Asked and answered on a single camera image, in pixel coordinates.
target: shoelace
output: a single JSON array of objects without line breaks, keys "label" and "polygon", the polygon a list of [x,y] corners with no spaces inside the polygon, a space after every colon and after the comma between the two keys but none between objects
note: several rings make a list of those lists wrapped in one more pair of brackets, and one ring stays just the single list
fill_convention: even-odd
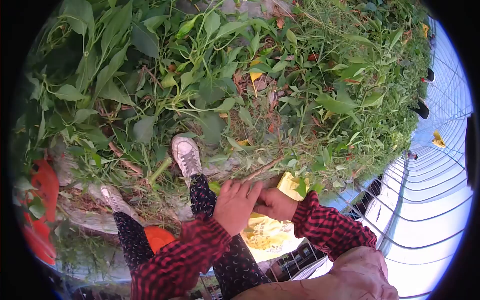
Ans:
[{"label": "shoelace", "polygon": [[192,170],[199,168],[197,164],[197,160],[195,159],[195,155],[193,154],[193,151],[190,151],[189,153],[183,155],[181,159],[187,166],[188,172],[191,172]]}]

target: dried stalk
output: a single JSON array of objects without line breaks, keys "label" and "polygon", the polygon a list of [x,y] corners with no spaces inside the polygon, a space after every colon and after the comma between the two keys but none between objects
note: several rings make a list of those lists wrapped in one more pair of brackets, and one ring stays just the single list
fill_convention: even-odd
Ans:
[{"label": "dried stalk", "polygon": [[[115,153],[116,156],[121,157],[123,155],[122,151],[120,151],[120,149],[118,149],[117,146],[115,146],[115,144],[113,142],[110,142],[108,144],[108,146],[110,147],[110,150],[112,150]],[[129,167],[130,169],[132,169],[134,172],[136,172],[138,174],[143,174],[144,173],[142,168],[133,165],[129,161],[124,161],[123,160],[122,163],[124,163],[127,167]]]},{"label": "dried stalk", "polygon": [[255,172],[253,172],[252,174],[250,174],[249,176],[245,177],[241,183],[244,183],[245,181],[247,180],[252,180],[253,178],[257,177],[258,175],[264,173],[265,171],[267,171],[268,169],[271,169],[273,168],[274,165],[276,165],[277,163],[279,163],[281,160],[283,159],[283,155],[281,155],[279,158],[277,158],[276,160],[272,161],[271,163],[269,163],[268,165],[266,166],[263,166],[261,167],[260,169],[256,170]]}]

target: leg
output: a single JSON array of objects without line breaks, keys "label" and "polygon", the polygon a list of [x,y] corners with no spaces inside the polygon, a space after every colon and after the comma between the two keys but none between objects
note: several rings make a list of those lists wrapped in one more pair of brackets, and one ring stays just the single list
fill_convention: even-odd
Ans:
[{"label": "leg", "polygon": [[[208,188],[208,181],[203,174],[192,176],[190,192],[193,214],[211,217],[215,209],[216,195]],[[213,264],[225,300],[260,284],[271,282],[258,267],[240,234],[233,237],[229,246],[230,252],[223,254]]]},{"label": "leg", "polygon": [[117,189],[112,186],[102,186],[100,190],[105,202],[113,210],[125,262],[130,272],[134,271],[139,265],[146,263],[155,255],[150,248],[145,230],[132,217],[136,215],[135,210],[123,200]]},{"label": "leg", "polygon": [[139,265],[148,262],[155,254],[150,248],[142,225],[123,212],[115,212],[113,217],[119,230],[120,245],[125,262],[130,272],[135,271]]}]

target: dry leaf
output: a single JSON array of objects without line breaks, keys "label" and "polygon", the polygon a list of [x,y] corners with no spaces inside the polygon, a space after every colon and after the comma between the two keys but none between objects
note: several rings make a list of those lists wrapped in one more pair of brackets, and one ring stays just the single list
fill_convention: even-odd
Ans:
[{"label": "dry leaf", "polygon": [[433,136],[434,136],[435,139],[432,142],[435,146],[438,146],[440,148],[446,148],[447,147],[445,145],[444,140],[440,136],[440,133],[438,132],[438,130],[435,130],[435,132],[433,133]]},{"label": "dry leaf", "polygon": [[[281,56],[275,56],[274,59],[275,60],[281,60],[282,57]],[[295,59],[295,55],[288,55],[285,60],[294,60],[294,59]]]},{"label": "dry leaf", "polygon": [[317,125],[318,127],[321,127],[320,123],[318,122],[317,118],[312,116],[312,120],[313,122],[315,123],[315,125]]},{"label": "dry leaf", "polygon": [[240,86],[240,81],[242,80],[242,75],[241,75],[241,72],[240,70],[238,70],[235,74],[233,74],[233,83],[235,84],[235,86],[237,87],[237,91],[239,93],[239,96],[241,96],[242,92],[243,92],[243,89],[242,87]]},{"label": "dry leaf", "polygon": [[355,81],[355,80],[352,80],[352,79],[344,79],[343,81],[351,83],[351,84],[359,84],[360,83],[360,81]]},{"label": "dry leaf", "polygon": [[329,119],[333,115],[335,115],[335,113],[328,110],[327,113],[325,114],[322,122],[325,122],[326,119]]},{"label": "dry leaf", "polygon": [[248,140],[237,142],[237,144],[239,144],[240,146],[250,146],[250,143],[248,142]]},{"label": "dry leaf", "polygon": [[283,21],[283,19],[281,18],[278,18],[276,20],[276,25],[278,26],[278,29],[283,29],[283,25],[285,24],[285,21]]},{"label": "dry leaf", "polygon": [[320,54],[310,54],[307,58],[308,61],[318,61]]}]

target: yellow plastic bag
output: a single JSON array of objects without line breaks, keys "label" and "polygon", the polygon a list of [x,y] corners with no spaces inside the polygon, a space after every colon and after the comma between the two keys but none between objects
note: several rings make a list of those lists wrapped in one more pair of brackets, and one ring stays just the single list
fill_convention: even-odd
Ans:
[{"label": "yellow plastic bag", "polygon": [[[290,198],[301,201],[302,196],[295,191],[298,186],[298,179],[285,172],[277,188]],[[292,252],[303,241],[295,237],[292,222],[278,222],[257,213],[251,214],[248,227],[243,230],[241,236],[258,263]]]}]

